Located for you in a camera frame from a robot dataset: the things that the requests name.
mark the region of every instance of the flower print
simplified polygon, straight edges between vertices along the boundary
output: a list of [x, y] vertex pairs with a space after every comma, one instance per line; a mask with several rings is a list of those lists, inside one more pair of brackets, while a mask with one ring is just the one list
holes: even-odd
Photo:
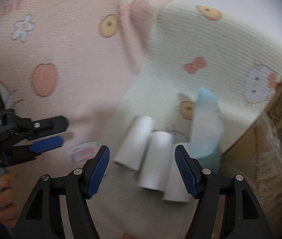
[[12, 39], [20, 39], [22, 42], [26, 42], [28, 32], [35, 28], [35, 24], [31, 22], [32, 16], [28, 14], [24, 20], [18, 21], [14, 24], [14, 32], [12, 33]]

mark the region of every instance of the peach print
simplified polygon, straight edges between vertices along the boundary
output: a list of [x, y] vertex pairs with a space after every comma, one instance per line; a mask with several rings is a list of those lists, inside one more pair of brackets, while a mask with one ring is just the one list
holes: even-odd
[[40, 97], [47, 97], [53, 93], [58, 83], [58, 71], [54, 64], [40, 64], [32, 73], [32, 86]]
[[184, 68], [188, 73], [195, 73], [196, 70], [203, 68], [205, 66], [206, 66], [206, 61], [204, 57], [197, 57], [195, 58], [193, 63], [186, 64]]

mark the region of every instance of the cartoon cat face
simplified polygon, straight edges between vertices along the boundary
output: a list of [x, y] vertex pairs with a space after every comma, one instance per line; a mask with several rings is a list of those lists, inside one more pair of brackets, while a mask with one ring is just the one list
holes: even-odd
[[0, 81], [0, 94], [6, 109], [10, 109], [15, 106], [15, 102], [12, 96], [13, 93], [14, 92], [11, 92], [9, 88]]
[[269, 84], [270, 77], [274, 71], [266, 66], [256, 66], [252, 68], [245, 88], [245, 98], [249, 103], [259, 103], [269, 100], [275, 94], [275, 87], [272, 82]]

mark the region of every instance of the blue gripper pad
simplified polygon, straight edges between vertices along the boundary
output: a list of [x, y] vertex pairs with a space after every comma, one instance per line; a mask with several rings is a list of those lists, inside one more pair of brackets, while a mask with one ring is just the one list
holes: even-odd
[[88, 199], [92, 198], [92, 196], [98, 192], [109, 161], [110, 150], [108, 147], [106, 147], [89, 177], [89, 187], [87, 189]]
[[193, 198], [196, 198], [198, 196], [198, 191], [196, 188], [195, 176], [179, 147], [176, 147], [175, 149], [175, 161], [188, 194], [191, 194]]
[[59, 148], [62, 145], [63, 138], [61, 136], [54, 136], [34, 142], [30, 147], [30, 151], [39, 155], [46, 151]]

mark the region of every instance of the hello kitty print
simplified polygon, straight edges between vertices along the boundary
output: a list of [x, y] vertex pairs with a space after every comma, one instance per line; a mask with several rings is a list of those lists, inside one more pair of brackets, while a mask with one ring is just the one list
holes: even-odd
[[262, 65], [251, 69], [246, 82], [245, 98], [249, 103], [270, 100], [275, 94], [279, 77], [276, 72]]

